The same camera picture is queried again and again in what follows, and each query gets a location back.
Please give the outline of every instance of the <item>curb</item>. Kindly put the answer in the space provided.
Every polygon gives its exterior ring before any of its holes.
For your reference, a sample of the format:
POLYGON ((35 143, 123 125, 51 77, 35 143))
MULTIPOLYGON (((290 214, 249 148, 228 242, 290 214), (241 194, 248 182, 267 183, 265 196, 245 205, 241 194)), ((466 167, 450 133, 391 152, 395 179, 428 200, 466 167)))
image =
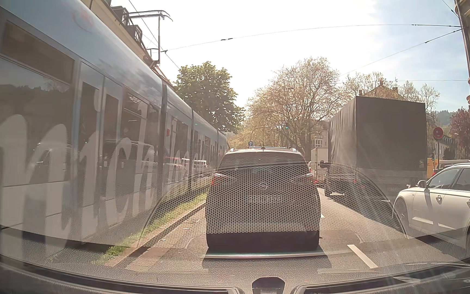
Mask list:
POLYGON ((175 229, 178 225, 182 224, 185 220, 190 218, 192 215, 196 214, 199 210, 203 209, 205 203, 206 201, 203 200, 196 207, 191 208, 187 211, 184 211, 179 217, 176 217, 174 220, 154 230, 153 232, 149 233, 146 237, 144 237, 142 240, 140 240, 139 243, 137 243, 137 244, 140 244, 140 246, 127 248, 125 251, 121 252, 119 256, 112 258, 111 260, 107 261, 104 265, 110 266, 110 267, 119 266, 121 268, 128 266, 128 264, 131 261, 127 260, 127 257, 140 256, 142 253, 147 251, 154 244, 159 242, 163 237, 165 237, 173 229, 175 229))

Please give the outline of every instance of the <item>green tree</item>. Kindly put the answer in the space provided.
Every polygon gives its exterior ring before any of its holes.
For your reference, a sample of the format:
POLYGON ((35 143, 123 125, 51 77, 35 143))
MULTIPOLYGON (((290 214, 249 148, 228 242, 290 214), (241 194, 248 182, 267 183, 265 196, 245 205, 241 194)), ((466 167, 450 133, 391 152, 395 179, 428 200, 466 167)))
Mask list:
POLYGON ((182 66, 177 75, 177 94, 208 123, 221 132, 237 133, 244 109, 233 102, 237 93, 230 87, 231 75, 211 62, 182 66))

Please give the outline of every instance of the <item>dark suv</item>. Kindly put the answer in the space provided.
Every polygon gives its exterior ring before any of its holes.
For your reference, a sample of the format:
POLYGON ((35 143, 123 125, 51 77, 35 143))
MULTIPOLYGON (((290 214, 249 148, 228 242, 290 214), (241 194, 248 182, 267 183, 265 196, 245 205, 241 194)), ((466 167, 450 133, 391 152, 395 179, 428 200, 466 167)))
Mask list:
POLYGON ((320 197, 300 152, 251 148, 225 154, 206 199, 211 250, 271 243, 315 250, 319 229, 320 197))

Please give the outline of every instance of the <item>side mirror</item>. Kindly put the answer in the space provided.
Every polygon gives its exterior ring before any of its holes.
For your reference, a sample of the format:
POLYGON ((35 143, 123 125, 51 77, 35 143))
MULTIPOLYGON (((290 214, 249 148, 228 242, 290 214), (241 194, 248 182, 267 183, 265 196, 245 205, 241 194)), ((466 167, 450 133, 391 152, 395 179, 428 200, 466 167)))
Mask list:
POLYGON ((329 163, 329 162, 324 162, 324 161, 321 161, 321 162, 319 163, 319 166, 320 166, 321 169, 326 169, 326 168, 330 167, 330 165, 331 165, 331 163, 329 163))
POLYGON ((418 187, 420 188, 427 188, 427 181, 422 179, 418 181, 418 187))

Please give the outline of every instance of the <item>overhead wire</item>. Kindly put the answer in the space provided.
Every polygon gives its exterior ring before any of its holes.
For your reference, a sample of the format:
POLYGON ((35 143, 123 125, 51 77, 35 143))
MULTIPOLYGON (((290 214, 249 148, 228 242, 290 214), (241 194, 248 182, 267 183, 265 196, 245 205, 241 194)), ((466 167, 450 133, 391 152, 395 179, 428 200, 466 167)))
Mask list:
POLYGON ((458 30, 454 30, 454 31, 452 31, 452 32, 448 32, 447 34, 444 34, 444 35, 442 35, 442 36, 439 36, 439 37, 436 37, 436 38, 432 38, 432 39, 427 40, 427 41, 425 41, 425 42, 422 42, 422 43, 420 43, 420 44, 416 44, 416 45, 411 46, 411 47, 409 47, 409 48, 406 48, 406 49, 404 49, 404 50, 400 50, 400 51, 398 51, 398 52, 396 52, 396 53, 393 53, 393 54, 391 54, 391 55, 388 55, 388 56, 386 56, 386 57, 382 57, 382 58, 380 58, 380 59, 378 59, 378 60, 375 60, 375 61, 370 62, 370 63, 368 63, 368 64, 362 65, 362 66, 359 67, 359 68, 356 68, 356 69, 354 69, 354 70, 351 70, 351 71, 348 71, 348 72, 346 72, 346 73, 343 73, 343 74, 341 74, 340 76, 343 76, 343 75, 352 73, 352 72, 354 72, 354 71, 356 71, 356 70, 365 68, 366 66, 371 65, 371 64, 373 64, 373 63, 382 61, 382 60, 384 60, 384 59, 386 59, 386 58, 389 58, 389 57, 391 57, 391 56, 400 54, 400 53, 402 53, 402 52, 404 52, 404 51, 411 50, 411 49, 413 49, 414 47, 418 47, 418 46, 420 46, 420 45, 427 44, 427 43, 429 43, 429 42, 431 42, 431 41, 434 41, 434 40, 439 39, 439 38, 441 38, 441 37, 445 37, 445 36, 447 36, 447 35, 450 35, 450 34, 452 34, 452 33, 455 33, 455 32, 457 32, 457 31, 460 31, 460 30, 462 30, 462 29, 458 29, 458 30))
POLYGON ((456 14, 456 12, 454 12, 454 10, 451 8, 451 6, 449 6, 449 4, 447 4, 444 0, 442 0, 442 2, 449 8, 449 10, 450 10, 452 13, 454 13, 454 15, 455 15, 456 17, 459 18, 459 16, 456 14))
POLYGON ((386 79, 384 82, 466 82, 466 79, 386 79))
MULTIPOLYGON (((128 2, 130 2, 130 4, 132 5, 132 7, 134 8, 134 11, 135 11, 136 13, 139 13, 139 12, 137 12, 137 9, 135 8, 135 6, 134 6, 134 4, 132 3, 132 1, 131 1, 131 0, 128 0, 128 2)), ((151 32, 150 28, 148 27, 148 25, 146 24, 146 22, 144 21, 144 19, 141 18, 141 20, 143 21, 144 25, 146 26, 146 28, 147 28, 148 31, 150 32, 150 34, 151 34, 151 36, 153 37, 153 39, 155 39, 155 35, 151 32)), ((159 46, 159 44, 155 44, 154 42, 152 42, 153 39, 150 39, 149 44, 152 43, 152 44, 154 44, 154 45, 156 45, 156 46, 159 46)), ((167 50, 164 50, 164 49, 162 48, 162 46, 161 46, 161 50, 162 50, 162 52, 164 52, 164 53, 166 54, 166 57, 168 57, 168 59, 171 60, 171 62, 172 62, 173 64, 175 64, 175 66, 177 67, 177 69, 180 69, 180 67, 179 67, 179 66, 173 61, 173 59, 168 55, 167 50)))
POLYGON ((373 26, 414 26, 414 27, 425 26, 425 27, 461 28, 461 26, 455 26, 455 25, 452 25, 452 24, 420 24, 420 23, 349 24, 349 25, 344 25, 344 26, 329 26, 329 27, 317 27, 317 28, 306 28, 306 29, 295 29, 295 30, 285 30, 285 31, 258 33, 258 34, 254 34, 254 35, 234 37, 234 38, 226 38, 226 39, 221 39, 221 40, 215 40, 215 41, 203 42, 203 43, 198 43, 198 44, 193 44, 193 45, 187 45, 187 46, 182 46, 182 47, 169 49, 168 51, 182 49, 182 48, 188 48, 188 47, 193 47, 193 46, 198 46, 198 45, 216 43, 216 42, 221 42, 221 41, 242 39, 242 38, 248 38, 248 37, 256 37, 256 36, 264 36, 264 35, 271 35, 271 34, 274 34, 274 33, 305 31, 305 30, 317 30, 317 29, 332 29, 332 28, 373 27, 373 26))

